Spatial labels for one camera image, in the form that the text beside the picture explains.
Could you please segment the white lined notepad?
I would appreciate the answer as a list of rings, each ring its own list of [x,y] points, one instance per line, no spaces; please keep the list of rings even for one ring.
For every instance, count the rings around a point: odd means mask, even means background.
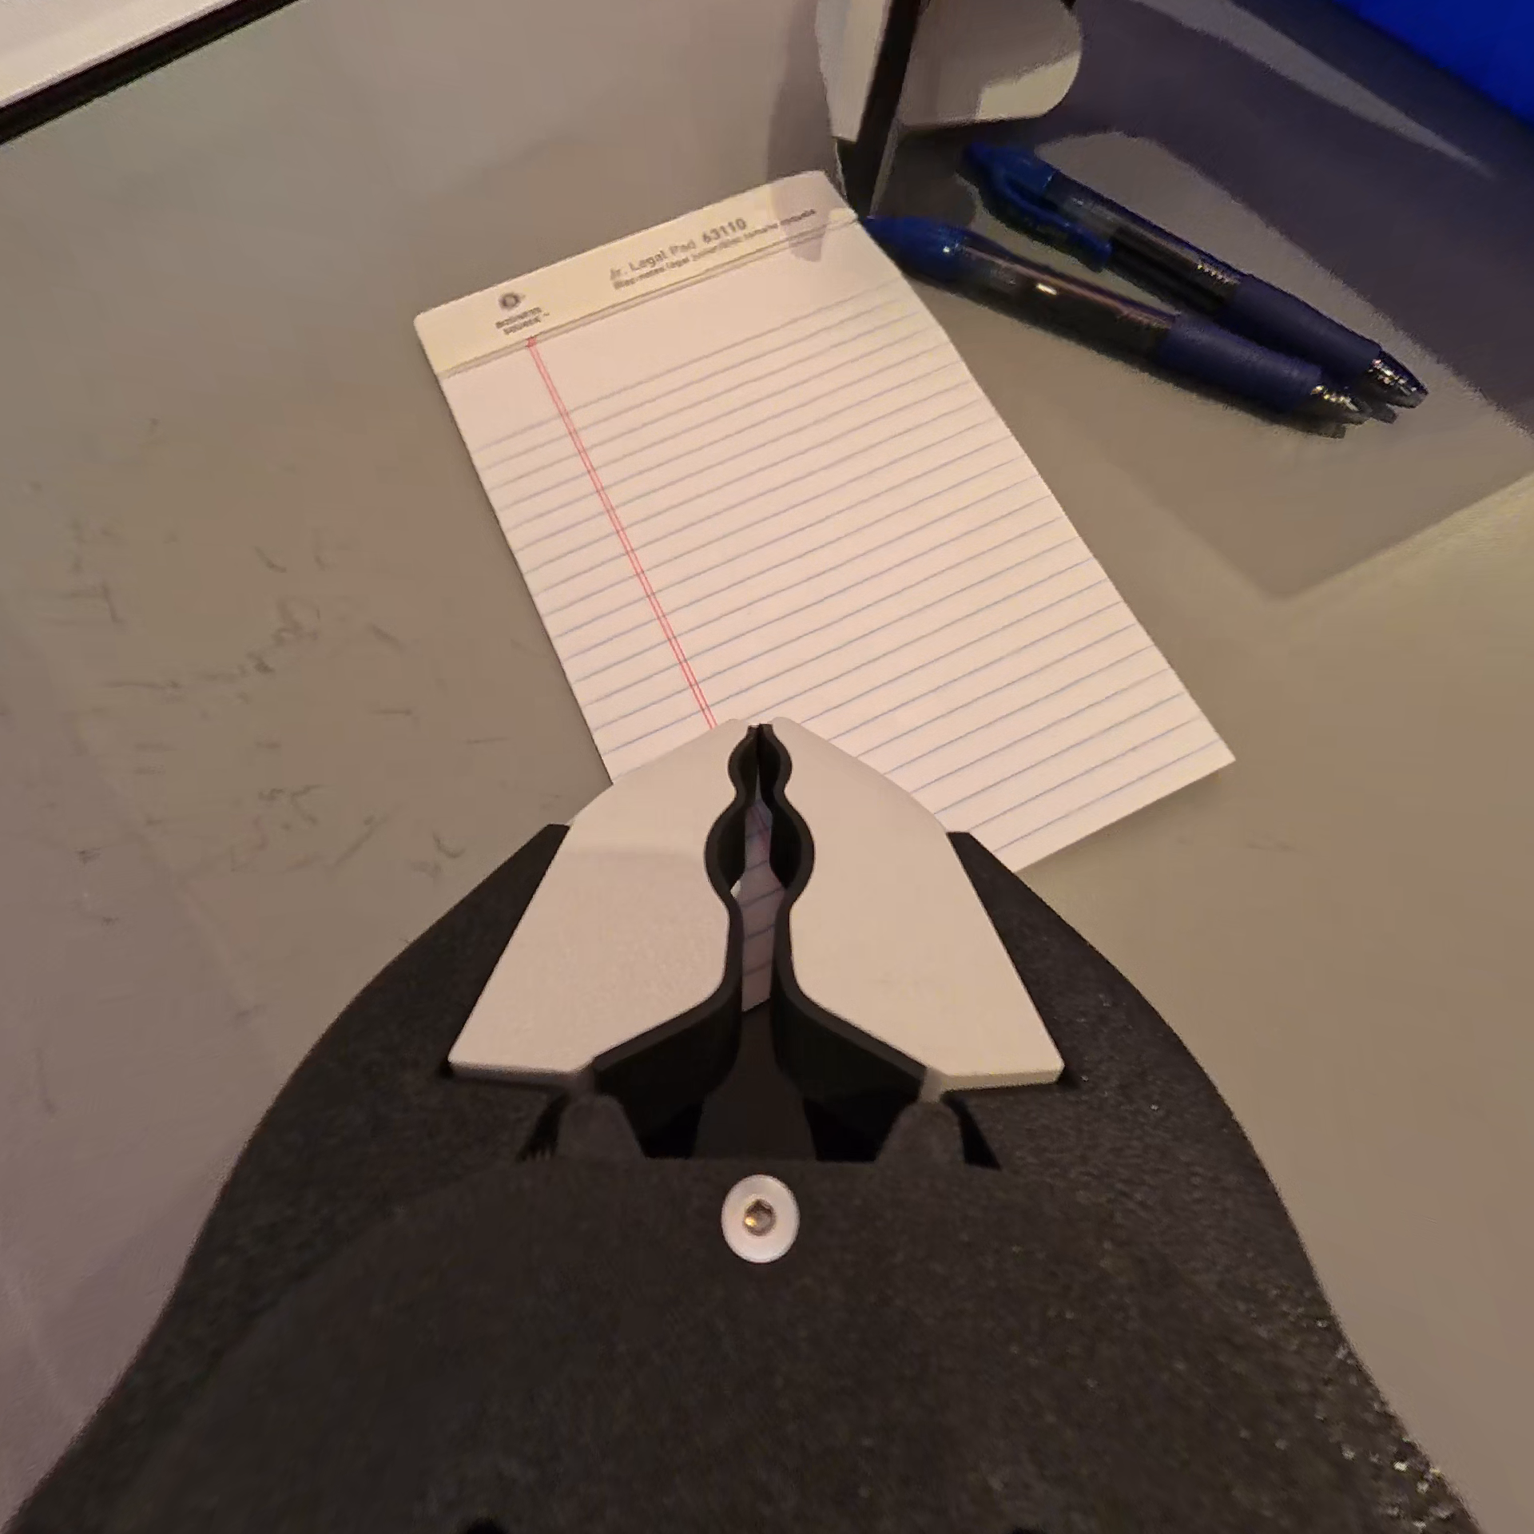
[[[1235,762],[826,174],[415,335],[610,780],[785,716],[1019,872]]]

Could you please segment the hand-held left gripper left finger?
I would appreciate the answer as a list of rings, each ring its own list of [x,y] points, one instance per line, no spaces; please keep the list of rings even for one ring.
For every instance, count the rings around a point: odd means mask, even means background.
[[[605,1096],[652,1158],[690,1158],[765,1005],[758,727],[637,768],[563,831],[448,1054],[457,1082]]]

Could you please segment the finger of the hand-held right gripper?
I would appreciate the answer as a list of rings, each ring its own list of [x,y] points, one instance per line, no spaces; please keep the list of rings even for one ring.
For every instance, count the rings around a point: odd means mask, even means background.
[[[858,216],[877,211],[899,141],[899,110],[930,2],[816,2],[837,185]]]
[[[921,21],[921,128],[1039,119],[1078,81],[1081,48],[1072,4],[928,4]]]

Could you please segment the blue retractable pen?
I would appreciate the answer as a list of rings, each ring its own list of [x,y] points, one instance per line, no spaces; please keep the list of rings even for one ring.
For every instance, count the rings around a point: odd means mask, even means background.
[[[1277,351],[1196,313],[1171,313],[1068,276],[961,225],[911,216],[871,216],[860,225],[910,276],[1277,417],[1355,426],[1379,410],[1412,410],[1426,395],[1373,344],[1319,362],[1300,355],[1297,342]]]
[[[964,148],[963,172],[1008,229],[1094,273],[1109,271],[1229,333],[1308,360],[1333,382],[1394,410],[1412,410],[1428,395],[1377,340],[1204,253],[1030,150],[974,141]]]

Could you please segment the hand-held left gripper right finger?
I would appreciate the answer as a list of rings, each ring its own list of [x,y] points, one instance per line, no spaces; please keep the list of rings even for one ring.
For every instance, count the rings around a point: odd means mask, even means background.
[[[763,799],[782,888],[773,1054],[818,1160],[873,1160],[913,1105],[1061,1083],[1061,1051],[935,815],[789,718],[763,727]]]

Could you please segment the blue plastic bin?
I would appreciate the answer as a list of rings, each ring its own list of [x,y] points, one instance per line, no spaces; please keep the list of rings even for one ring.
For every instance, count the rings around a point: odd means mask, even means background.
[[[1474,106],[1532,127],[1530,2],[1149,2],[1136,10],[1295,85],[1317,86],[1328,68],[1401,110]]]

